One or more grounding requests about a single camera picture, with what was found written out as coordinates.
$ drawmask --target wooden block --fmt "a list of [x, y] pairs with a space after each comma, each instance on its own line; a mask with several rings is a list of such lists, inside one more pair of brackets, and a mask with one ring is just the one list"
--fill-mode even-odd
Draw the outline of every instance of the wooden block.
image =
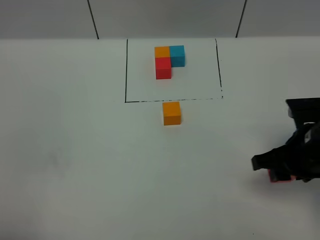
[[162, 103], [163, 108], [163, 124], [180, 125], [181, 124], [181, 110], [180, 102], [171, 101]]
[[185, 47], [170, 46], [171, 67], [184, 67], [186, 65]]
[[168, 46], [156, 46], [154, 48], [155, 58], [170, 58], [170, 48]]
[[156, 57], [155, 59], [155, 79], [171, 79], [170, 57]]

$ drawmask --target white wall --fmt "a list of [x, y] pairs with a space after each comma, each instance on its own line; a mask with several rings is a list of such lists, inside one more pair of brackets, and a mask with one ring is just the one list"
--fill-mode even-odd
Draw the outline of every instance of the white wall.
[[0, 39], [96, 38], [86, 0], [3, 0]]
[[91, 0], [99, 37], [235, 37], [245, 0]]
[[318, 0], [247, 0], [239, 37], [319, 36]]

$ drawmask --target orange cube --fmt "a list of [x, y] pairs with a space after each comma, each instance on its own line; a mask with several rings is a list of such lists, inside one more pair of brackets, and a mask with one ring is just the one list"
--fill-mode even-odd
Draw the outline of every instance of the orange cube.
[[163, 108], [163, 123], [167, 125], [181, 124], [180, 102], [171, 101], [162, 103]]
[[170, 47], [168, 46], [156, 46], [154, 48], [155, 58], [170, 58]]

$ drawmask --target red block in gripper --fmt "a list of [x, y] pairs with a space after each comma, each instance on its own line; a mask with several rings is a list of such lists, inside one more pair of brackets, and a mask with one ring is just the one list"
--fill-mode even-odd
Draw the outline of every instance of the red block in gripper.
[[155, 79], [171, 79], [170, 57], [156, 57], [155, 59]]

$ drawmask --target white table surface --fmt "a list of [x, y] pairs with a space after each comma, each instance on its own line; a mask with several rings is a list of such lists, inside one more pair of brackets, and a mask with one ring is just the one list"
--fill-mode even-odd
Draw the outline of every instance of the white table surface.
[[0, 237], [318, 239], [320, 181], [250, 159], [295, 130], [285, 99], [319, 97], [320, 38], [218, 38], [223, 99], [169, 127], [125, 103], [126, 43], [0, 41]]

